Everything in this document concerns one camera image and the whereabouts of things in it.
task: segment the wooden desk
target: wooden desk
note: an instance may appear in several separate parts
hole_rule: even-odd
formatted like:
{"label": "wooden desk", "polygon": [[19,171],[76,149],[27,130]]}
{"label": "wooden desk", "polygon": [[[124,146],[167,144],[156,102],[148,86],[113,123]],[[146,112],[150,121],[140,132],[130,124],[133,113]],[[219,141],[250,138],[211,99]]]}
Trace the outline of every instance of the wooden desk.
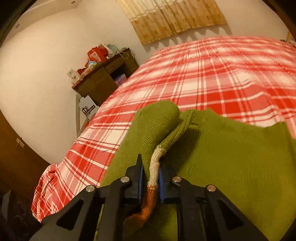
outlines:
{"label": "wooden desk", "polygon": [[130,77],[139,68],[130,49],[103,63],[99,63],[82,81],[75,83],[72,88],[82,97],[89,95],[96,105],[100,106],[116,89],[114,78],[125,74]]}

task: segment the orange knit stripe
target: orange knit stripe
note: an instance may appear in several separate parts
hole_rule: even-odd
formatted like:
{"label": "orange knit stripe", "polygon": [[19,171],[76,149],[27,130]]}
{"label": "orange knit stripe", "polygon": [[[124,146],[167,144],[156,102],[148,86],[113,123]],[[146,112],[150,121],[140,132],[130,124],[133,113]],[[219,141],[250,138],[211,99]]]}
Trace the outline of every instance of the orange knit stripe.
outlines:
{"label": "orange knit stripe", "polygon": [[132,216],[126,218],[125,223],[132,223],[134,226],[136,226],[136,229],[142,228],[156,205],[156,196],[157,186],[148,186],[147,192],[142,201],[141,212],[135,213]]}

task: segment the cable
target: cable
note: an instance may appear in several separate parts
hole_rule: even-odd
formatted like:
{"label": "cable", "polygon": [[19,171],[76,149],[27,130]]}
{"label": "cable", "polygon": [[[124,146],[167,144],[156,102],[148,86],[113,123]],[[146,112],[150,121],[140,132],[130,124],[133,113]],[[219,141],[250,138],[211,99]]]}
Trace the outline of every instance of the cable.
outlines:
{"label": "cable", "polygon": [[[121,52],[121,53],[126,53],[126,54],[128,55],[127,52]],[[121,56],[122,58],[124,58],[124,57],[121,55],[121,53],[119,52],[120,56]],[[128,57],[127,57],[127,58],[124,58],[124,59],[128,59]]]}
{"label": "cable", "polygon": [[134,58],[136,64],[138,65],[138,62],[137,62],[137,60],[136,60],[136,54],[135,54],[135,52],[132,51],[132,50],[131,50],[131,55],[133,56],[133,58]]}

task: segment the red bag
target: red bag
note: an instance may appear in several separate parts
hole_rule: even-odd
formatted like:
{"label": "red bag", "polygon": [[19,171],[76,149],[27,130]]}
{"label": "red bag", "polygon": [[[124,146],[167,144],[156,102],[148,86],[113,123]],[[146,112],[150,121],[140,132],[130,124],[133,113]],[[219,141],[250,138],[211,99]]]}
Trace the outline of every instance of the red bag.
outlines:
{"label": "red bag", "polygon": [[107,60],[106,59],[106,52],[104,49],[102,49],[101,47],[92,48],[87,53],[87,55],[89,56],[89,60],[97,62],[97,63],[106,61]]}
{"label": "red bag", "polygon": [[80,74],[80,75],[81,75],[81,74],[83,73],[83,71],[85,71],[85,70],[86,70],[86,68],[83,68],[83,69],[78,69],[78,70],[77,70],[77,72],[78,72],[78,74]]}

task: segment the knitted fabric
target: knitted fabric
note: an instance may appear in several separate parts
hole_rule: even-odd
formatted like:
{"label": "knitted fabric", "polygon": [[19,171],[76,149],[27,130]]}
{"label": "knitted fabric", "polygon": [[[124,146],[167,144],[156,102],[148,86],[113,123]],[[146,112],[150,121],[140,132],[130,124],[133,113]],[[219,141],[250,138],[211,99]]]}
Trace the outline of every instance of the knitted fabric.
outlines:
{"label": "knitted fabric", "polygon": [[217,186],[270,241],[296,217],[296,142],[285,123],[260,128],[211,109],[150,104],[135,114],[102,186],[124,176],[139,153],[147,190],[141,212],[125,220],[128,240],[177,240],[175,205],[157,203],[160,157],[191,184]]}

